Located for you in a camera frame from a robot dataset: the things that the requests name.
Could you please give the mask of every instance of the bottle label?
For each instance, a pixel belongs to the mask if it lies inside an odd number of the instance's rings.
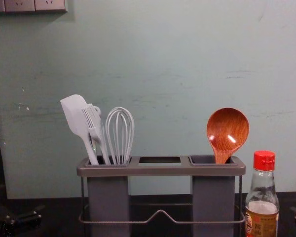
[[[264,215],[246,209],[246,237],[277,237],[278,212]]]

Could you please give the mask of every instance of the white spatula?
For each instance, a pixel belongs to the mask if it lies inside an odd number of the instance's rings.
[[[90,143],[88,124],[82,111],[87,106],[84,98],[80,95],[71,95],[60,101],[63,107],[70,130],[79,136],[85,145],[91,164],[99,164]]]

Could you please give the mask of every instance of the black countertop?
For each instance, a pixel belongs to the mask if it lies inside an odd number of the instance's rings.
[[[278,237],[296,237],[296,226],[291,206],[296,207],[296,192],[279,193],[280,219]],[[155,202],[155,203],[189,203],[191,196],[135,196],[132,203]],[[55,198],[55,199],[16,199],[7,200],[4,206],[15,214],[33,210],[36,206],[45,205],[41,211],[42,223],[38,229],[19,234],[19,237],[82,237],[83,225],[78,221],[81,212],[80,198]],[[152,207],[132,206],[131,216],[134,219],[145,219],[145,212],[151,212]],[[169,211],[173,217],[180,220],[190,218],[190,207],[161,207]],[[177,226],[167,218],[160,215],[155,220],[144,226],[133,226],[132,237],[189,237],[190,226]]]

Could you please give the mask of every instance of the spoon bowl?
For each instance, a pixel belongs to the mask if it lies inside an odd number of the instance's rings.
[[[234,108],[214,112],[207,123],[207,137],[217,164],[225,164],[247,140],[249,122],[246,116]]]

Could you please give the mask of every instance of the red bottle cap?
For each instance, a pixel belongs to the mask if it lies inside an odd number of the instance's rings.
[[[270,151],[256,151],[253,168],[263,171],[273,171],[275,168],[275,153]]]

